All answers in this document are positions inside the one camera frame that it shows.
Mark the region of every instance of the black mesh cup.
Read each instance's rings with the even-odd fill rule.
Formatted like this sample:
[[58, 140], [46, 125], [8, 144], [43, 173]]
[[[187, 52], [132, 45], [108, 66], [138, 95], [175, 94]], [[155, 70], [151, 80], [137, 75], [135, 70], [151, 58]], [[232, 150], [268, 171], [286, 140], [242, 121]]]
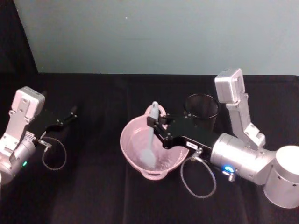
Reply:
[[188, 96], [184, 104], [184, 115], [190, 116], [196, 125], [209, 131], [213, 131], [219, 112], [220, 103], [206, 94]]

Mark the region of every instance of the gray wall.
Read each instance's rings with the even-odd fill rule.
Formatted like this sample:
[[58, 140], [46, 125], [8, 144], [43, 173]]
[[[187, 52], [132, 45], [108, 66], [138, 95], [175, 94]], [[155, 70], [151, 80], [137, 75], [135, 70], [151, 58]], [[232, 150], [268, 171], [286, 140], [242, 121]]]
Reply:
[[298, 0], [15, 0], [39, 72], [299, 75]]

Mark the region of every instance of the black tablecloth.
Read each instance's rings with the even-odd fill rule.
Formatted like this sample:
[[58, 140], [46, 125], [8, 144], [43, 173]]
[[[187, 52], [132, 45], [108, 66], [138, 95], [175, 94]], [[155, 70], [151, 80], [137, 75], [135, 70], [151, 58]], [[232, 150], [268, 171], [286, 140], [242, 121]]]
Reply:
[[[187, 96], [216, 97], [215, 76], [39, 74], [2, 75], [0, 130], [5, 131], [14, 93], [25, 85], [48, 92], [45, 109], [65, 114], [78, 106], [78, 119], [58, 135], [68, 152], [61, 171], [41, 163], [42, 147], [14, 181], [3, 186], [0, 223], [201, 223], [297, 224], [298, 209], [271, 204], [263, 188], [237, 178], [230, 183], [214, 170], [216, 193], [204, 200], [184, 188], [179, 169], [161, 181], [145, 179], [122, 155], [119, 138], [132, 118], [156, 100], [168, 113], [183, 113]], [[252, 122], [266, 135], [266, 148], [299, 144], [299, 88], [295, 76], [245, 76]], [[224, 105], [217, 133], [232, 133]], [[185, 168], [196, 193], [211, 187], [199, 164]]]

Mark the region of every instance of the plastic bowl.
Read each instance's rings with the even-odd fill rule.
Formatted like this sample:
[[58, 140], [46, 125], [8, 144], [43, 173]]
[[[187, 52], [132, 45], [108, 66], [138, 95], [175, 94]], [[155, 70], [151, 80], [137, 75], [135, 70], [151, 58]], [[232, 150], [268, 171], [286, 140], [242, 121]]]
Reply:
[[[144, 115], [132, 119], [125, 126], [121, 133], [120, 145], [122, 153], [132, 167], [149, 180], [161, 180], [184, 161], [189, 150], [184, 147], [165, 149], [162, 142], [154, 136], [152, 151], [156, 157], [155, 167], [148, 167], [140, 160], [141, 152], [148, 144], [148, 135], [151, 130], [151, 127], [147, 126], [150, 107]], [[164, 108], [160, 105], [159, 110], [161, 116], [166, 115]]]

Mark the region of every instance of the led indicator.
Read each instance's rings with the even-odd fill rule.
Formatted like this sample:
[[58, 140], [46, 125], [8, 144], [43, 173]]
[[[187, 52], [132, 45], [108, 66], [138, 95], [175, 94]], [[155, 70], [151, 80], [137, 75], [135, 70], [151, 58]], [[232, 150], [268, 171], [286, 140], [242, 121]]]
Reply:
[[225, 166], [225, 167], [224, 167], [224, 170], [225, 170], [225, 171], [228, 171], [229, 173], [233, 173], [233, 172], [234, 172], [234, 169], [231, 168], [230, 166]]

